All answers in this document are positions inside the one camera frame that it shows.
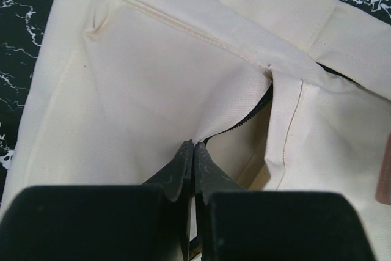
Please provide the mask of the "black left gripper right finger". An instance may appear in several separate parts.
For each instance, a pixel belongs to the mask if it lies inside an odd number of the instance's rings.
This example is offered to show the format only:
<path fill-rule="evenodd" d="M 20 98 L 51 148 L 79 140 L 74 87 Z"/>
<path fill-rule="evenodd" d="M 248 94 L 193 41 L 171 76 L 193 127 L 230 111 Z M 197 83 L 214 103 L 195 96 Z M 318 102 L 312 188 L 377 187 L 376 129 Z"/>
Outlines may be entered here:
<path fill-rule="evenodd" d="M 203 260 L 374 260 L 340 194 L 247 191 L 194 148 L 197 237 Z"/>

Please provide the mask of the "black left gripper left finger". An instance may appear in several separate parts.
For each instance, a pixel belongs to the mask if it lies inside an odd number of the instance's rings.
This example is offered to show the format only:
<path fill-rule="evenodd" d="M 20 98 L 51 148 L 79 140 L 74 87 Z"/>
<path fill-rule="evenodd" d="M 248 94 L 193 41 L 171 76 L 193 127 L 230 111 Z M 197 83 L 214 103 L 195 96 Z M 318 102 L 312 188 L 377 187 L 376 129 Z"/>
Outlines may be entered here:
<path fill-rule="evenodd" d="M 187 260 L 192 141 L 141 185 L 32 186 L 1 221 L 2 260 Z"/>

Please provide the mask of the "cream canvas student bag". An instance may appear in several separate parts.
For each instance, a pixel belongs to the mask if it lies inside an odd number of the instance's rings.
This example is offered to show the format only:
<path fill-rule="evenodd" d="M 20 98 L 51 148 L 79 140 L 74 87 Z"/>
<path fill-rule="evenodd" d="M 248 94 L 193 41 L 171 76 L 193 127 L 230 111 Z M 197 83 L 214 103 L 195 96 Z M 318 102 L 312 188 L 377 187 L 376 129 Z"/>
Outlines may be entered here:
<path fill-rule="evenodd" d="M 188 139 L 250 189 L 333 191 L 381 259 L 390 0 L 54 0 L 1 199 L 127 185 Z"/>

